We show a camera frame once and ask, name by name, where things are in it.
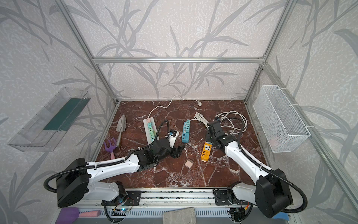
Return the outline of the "orange power strip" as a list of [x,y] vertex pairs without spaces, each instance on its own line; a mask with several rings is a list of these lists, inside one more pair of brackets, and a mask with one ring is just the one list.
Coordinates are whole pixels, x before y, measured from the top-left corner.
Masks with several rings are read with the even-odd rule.
[[209,161],[211,149],[212,149],[212,144],[209,142],[205,142],[201,156],[200,156],[202,161],[204,161],[204,162]]

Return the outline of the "blue power strip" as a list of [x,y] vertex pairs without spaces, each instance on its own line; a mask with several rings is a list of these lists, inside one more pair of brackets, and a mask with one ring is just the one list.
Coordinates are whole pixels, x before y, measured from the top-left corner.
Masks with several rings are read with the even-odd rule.
[[190,122],[191,122],[191,120],[187,119],[183,124],[183,131],[182,131],[182,137],[181,137],[181,140],[183,143],[189,142]]

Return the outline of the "white multicolour power strip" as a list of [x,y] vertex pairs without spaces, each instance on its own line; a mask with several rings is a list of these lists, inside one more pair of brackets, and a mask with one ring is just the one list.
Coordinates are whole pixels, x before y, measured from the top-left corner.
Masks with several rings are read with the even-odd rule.
[[153,117],[144,119],[143,124],[144,124],[144,128],[145,128],[147,144],[153,143],[155,140],[154,138],[157,133],[157,128],[156,128]]

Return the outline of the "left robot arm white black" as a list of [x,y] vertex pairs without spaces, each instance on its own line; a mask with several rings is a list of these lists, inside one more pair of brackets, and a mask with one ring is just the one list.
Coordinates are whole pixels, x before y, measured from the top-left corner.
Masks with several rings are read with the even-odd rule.
[[125,190],[118,183],[103,182],[104,179],[154,168],[168,156],[180,157],[184,148],[185,145],[174,147],[168,139],[159,139],[114,160],[86,162],[84,158],[79,158],[64,171],[48,177],[43,186],[57,195],[59,208],[72,206],[82,200],[112,202],[122,197]]

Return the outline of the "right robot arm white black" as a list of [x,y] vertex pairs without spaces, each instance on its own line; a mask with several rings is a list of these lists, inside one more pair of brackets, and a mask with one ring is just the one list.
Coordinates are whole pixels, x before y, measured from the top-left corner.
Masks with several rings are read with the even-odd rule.
[[258,207],[267,218],[276,214],[300,213],[308,206],[306,194],[287,180],[285,173],[256,159],[241,145],[241,134],[226,134],[221,119],[207,123],[207,138],[217,149],[235,161],[251,178],[253,185],[235,184],[230,193],[237,201],[247,201]]

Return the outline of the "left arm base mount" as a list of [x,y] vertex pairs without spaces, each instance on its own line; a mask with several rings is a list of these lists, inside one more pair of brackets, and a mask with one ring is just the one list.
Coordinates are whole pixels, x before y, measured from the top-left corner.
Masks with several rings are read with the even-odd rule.
[[142,191],[130,190],[126,195],[120,194],[114,200],[107,202],[107,206],[139,206]]

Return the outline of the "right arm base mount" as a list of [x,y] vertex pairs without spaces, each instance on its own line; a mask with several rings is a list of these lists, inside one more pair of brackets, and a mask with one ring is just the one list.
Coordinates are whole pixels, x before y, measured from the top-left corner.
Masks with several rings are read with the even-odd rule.
[[232,190],[229,189],[213,189],[215,205],[232,205],[232,206],[247,206],[249,203],[244,200],[239,200],[235,197]]

